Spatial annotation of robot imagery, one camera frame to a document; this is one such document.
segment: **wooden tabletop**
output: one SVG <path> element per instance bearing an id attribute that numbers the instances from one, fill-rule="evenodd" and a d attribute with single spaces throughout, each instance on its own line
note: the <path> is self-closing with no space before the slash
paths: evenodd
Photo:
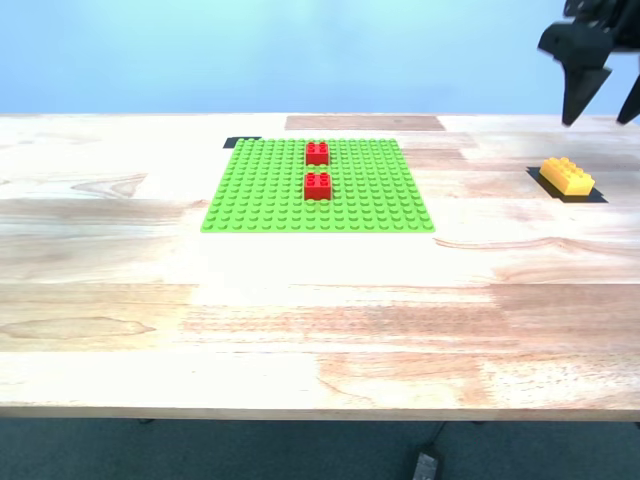
<path id="1" fill-rule="evenodd" d="M 201 234 L 231 136 L 395 138 L 437 231 Z M 0 415 L 638 421 L 639 281 L 611 117 L 0 117 Z"/>

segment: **lego brick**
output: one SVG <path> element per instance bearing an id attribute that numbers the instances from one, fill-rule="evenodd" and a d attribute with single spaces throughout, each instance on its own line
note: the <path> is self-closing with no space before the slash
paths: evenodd
<path id="1" fill-rule="evenodd" d="M 331 200 L 331 176 L 323 172 L 307 173 L 304 177 L 305 200 Z"/>
<path id="2" fill-rule="evenodd" d="M 238 140 L 242 139 L 242 140 L 260 140 L 262 137 L 229 137 L 227 138 L 227 140 L 224 142 L 224 146 L 222 148 L 235 148 L 236 143 L 238 143 Z"/>
<path id="3" fill-rule="evenodd" d="M 307 165 L 329 165 L 329 145 L 326 142 L 308 143 L 305 161 Z"/>
<path id="4" fill-rule="evenodd" d="M 201 231 L 434 231 L 395 140 L 326 140 L 330 166 L 306 165 L 307 143 L 238 140 Z M 323 172 L 331 175 L 331 200 L 305 201 L 305 174 Z"/>
<path id="5" fill-rule="evenodd" d="M 546 178 L 563 195 L 586 196 L 591 193 L 595 180 L 584 173 L 568 158 L 548 158 L 540 168 L 540 175 Z"/>
<path id="6" fill-rule="evenodd" d="M 563 195 L 549 180 L 540 175 L 540 167 L 527 167 L 527 173 L 551 198 L 557 198 L 562 203 L 609 203 L 596 187 L 591 189 L 589 195 Z"/>

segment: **yellow lego brick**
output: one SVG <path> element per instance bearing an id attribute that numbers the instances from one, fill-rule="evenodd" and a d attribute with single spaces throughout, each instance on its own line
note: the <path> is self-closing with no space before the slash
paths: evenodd
<path id="1" fill-rule="evenodd" d="M 549 180 L 563 195 L 589 195 L 596 183 L 591 175 L 584 173 L 566 157 L 545 160 L 540 175 Z"/>

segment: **green lego baseplate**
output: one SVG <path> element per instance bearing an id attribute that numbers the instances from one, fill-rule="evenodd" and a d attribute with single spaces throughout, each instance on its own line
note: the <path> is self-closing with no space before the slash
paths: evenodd
<path id="1" fill-rule="evenodd" d="M 329 165 L 305 165 L 325 141 Z M 304 200 L 304 175 L 328 172 L 331 200 Z M 395 140 L 239 140 L 202 232 L 434 232 Z"/>

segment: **blue wall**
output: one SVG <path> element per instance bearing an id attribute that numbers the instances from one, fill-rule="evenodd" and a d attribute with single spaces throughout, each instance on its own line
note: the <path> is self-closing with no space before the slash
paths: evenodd
<path id="1" fill-rule="evenodd" d="M 4 0 L 1 112 L 559 113 L 564 0 Z M 631 56 L 591 113 L 617 113 Z"/>

